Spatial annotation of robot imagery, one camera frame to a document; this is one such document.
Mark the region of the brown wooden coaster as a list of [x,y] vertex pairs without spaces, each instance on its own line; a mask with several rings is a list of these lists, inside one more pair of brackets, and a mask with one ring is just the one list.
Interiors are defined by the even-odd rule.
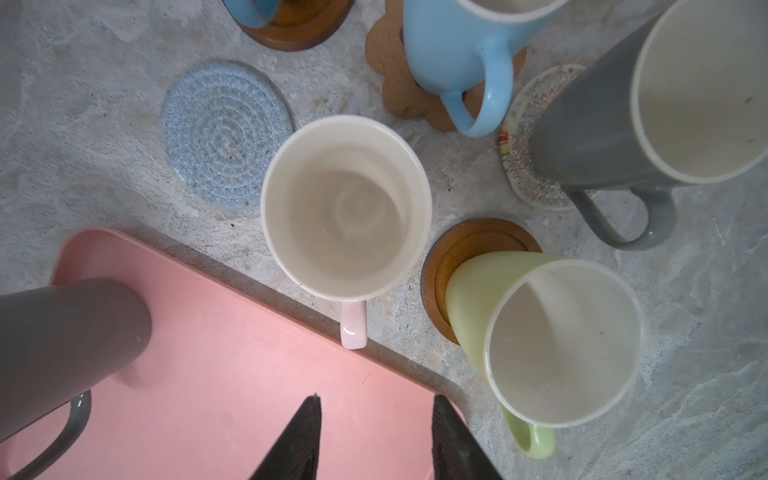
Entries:
[[234,21],[261,45],[296,52],[327,40],[342,25],[353,5],[354,0],[283,0],[275,18],[263,28],[252,29]]
[[535,238],[519,225],[499,218],[476,218],[447,230],[426,257],[420,282],[426,314],[435,328],[456,345],[459,342],[446,307],[450,277],[464,262],[496,251],[542,252]]

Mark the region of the grey handled white mug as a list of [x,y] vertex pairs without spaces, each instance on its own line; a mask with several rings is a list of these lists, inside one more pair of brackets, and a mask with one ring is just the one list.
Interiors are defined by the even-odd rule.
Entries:
[[571,81],[529,140],[592,231],[622,250],[673,232],[677,185],[767,156],[767,5],[678,1]]

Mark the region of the pink handled white mug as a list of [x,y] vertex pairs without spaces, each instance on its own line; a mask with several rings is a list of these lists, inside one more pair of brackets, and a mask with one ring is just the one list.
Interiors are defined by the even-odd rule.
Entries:
[[366,346],[367,302],[415,267],[428,240],[432,194],[410,145],[357,115],[313,121],[279,148],[262,186],[261,219],[281,269],[337,301],[343,347]]

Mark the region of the blue mug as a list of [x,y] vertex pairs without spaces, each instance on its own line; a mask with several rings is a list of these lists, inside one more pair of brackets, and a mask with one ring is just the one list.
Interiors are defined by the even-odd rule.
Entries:
[[567,0],[406,0],[403,33],[415,81],[437,95],[456,129],[478,138],[502,123],[514,56]]
[[252,29],[260,29],[272,22],[281,1],[224,0],[223,3],[233,19],[239,24]]

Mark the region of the cork paw print coaster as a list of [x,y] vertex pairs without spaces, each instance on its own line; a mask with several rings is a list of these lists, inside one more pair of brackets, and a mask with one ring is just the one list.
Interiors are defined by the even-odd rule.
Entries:
[[423,116],[434,127],[447,121],[456,129],[440,98],[424,90],[411,74],[404,46],[403,9],[389,1],[384,16],[371,28],[365,53],[371,67],[384,78],[385,107],[403,118]]

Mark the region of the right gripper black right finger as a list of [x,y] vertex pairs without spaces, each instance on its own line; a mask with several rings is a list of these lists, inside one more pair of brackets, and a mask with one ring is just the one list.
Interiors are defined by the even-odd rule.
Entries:
[[438,394],[434,398],[431,432],[436,480],[502,479],[452,403],[444,395]]

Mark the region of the multicolour woven rope coaster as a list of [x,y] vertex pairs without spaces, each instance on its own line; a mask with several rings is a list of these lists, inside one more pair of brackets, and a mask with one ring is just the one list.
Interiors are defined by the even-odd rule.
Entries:
[[534,167],[529,139],[546,108],[584,69],[566,64],[540,73],[515,95],[502,123],[498,144],[503,169],[516,196],[532,207],[555,212],[575,209],[558,184]]

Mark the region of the light blue woven coaster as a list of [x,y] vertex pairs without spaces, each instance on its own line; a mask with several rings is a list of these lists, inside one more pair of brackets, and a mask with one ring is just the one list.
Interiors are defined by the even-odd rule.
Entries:
[[272,80],[237,61],[188,70],[168,90],[161,117],[170,167],[192,194],[227,210],[259,207],[270,161],[294,132]]

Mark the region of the green handled white mug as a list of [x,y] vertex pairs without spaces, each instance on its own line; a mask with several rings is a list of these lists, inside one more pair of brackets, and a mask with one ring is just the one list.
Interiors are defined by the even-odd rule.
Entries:
[[447,318],[493,391],[519,448],[555,450],[555,432],[605,414],[644,356],[640,301],[590,261],[497,251],[462,263],[446,288]]

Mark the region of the grey metal mug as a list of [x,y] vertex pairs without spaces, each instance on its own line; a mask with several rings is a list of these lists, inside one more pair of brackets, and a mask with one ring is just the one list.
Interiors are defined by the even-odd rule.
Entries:
[[92,388],[133,362],[151,332],[140,296],[111,279],[2,296],[1,438],[70,408],[55,440],[14,478],[37,478],[69,450],[90,418]]

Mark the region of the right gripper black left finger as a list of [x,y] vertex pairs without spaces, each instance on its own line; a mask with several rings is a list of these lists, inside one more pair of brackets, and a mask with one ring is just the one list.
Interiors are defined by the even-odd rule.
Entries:
[[321,428],[321,399],[308,396],[250,479],[316,479]]

